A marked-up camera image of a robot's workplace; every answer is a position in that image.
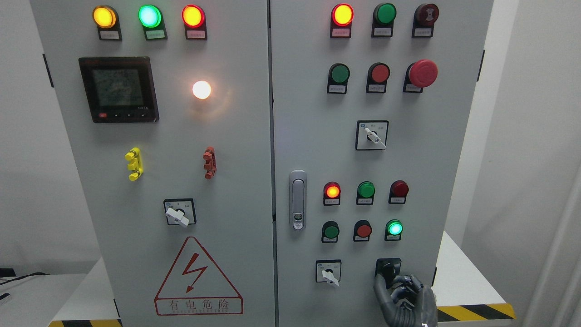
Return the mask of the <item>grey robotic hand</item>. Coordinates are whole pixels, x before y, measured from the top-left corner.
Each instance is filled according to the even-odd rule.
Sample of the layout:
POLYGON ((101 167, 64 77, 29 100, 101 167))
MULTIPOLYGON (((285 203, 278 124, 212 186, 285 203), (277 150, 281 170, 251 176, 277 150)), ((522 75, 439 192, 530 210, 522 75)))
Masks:
POLYGON ((389 327, 438 326, 434 292, 414 275, 396 275, 386 281, 377 274, 374 292, 389 327))

